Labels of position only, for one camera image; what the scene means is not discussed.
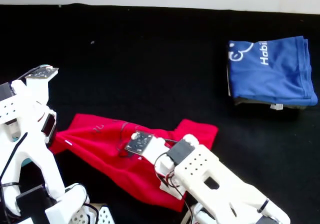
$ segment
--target label tag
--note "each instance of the label tag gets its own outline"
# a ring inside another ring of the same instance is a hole
[[[273,110],[280,111],[280,110],[284,109],[284,105],[283,104],[271,104],[270,108]]]

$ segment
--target black surface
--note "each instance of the black surface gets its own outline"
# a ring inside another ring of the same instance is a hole
[[[167,151],[167,156],[171,158],[174,165],[179,165],[192,151],[195,149],[194,146],[190,145],[189,142],[184,139],[178,141],[173,147]]]
[[[213,151],[244,181],[285,210],[293,224],[320,221],[320,110],[234,107],[228,98],[228,40],[309,39],[320,90],[320,16],[194,9],[0,6],[0,80],[40,64],[60,68],[50,106],[64,130],[75,113],[172,130],[183,118],[219,127]],[[66,185],[86,185],[117,224],[178,223],[181,214],[140,203],[66,152],[56,157]],[[39,171],[22,170],[24,188]]]
[[[8,82],[0,84],[0,102],[12,97],[14,94],[11,91],[10,84]]]
[[[137,131],[135,139],[131,139],[125,146],[125,149],[129,152],[141,155],[147,148],[153,136],[153,134]]]
[[[33,224],[50,224],[46,209],[57,202],[52,200],[43,185],[38,185],[16,197],[20,209],[21,220],[32,218]]]
[[[256,224],[277,224],[277,222],[269,217],[263,216]]]

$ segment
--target red cloth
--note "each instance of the red cloth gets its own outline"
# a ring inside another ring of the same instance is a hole
[[[150,162],[135,154],[124,157],[124,154],[127,155],[124,147],[135,131],[176,141],[186,134],[193,134],[200,144],[211,149],[218,129],[213,125],[184,119],[175,130],[167,131],[149,129],[123,120],[77,114],[68,130],[57,133],[50,150],[57,154],[68,149],[136,199],[181,212],[184,201],[159,189],[160,180]]]

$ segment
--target blue cloth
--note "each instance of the blue cloth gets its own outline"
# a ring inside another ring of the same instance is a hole
[[[308,40],[230,41],[229,82],[233,98],[297,106],[318,103],[311,80]]]

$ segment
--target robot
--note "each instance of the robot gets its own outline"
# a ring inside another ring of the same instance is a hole
[[[103,207],[98,213],[82,184],[65,187],[48,149],[57,124],[57,114],[47,106],[48,82],[57,73],[58,68],[40,65],[0,85],[0,200],[8,224],[103,223],[99,217],[109,211]],[[40,168],[45,183],[21,193],[26,159]]]
[[[181,224],[290,224],[283,210],[243,182],[193,135],[185,135],[171,149],[165,143],[137,131],[125,149],[154,165],[160,189],[179,200],[189,192],[198,201],[187,205]]]

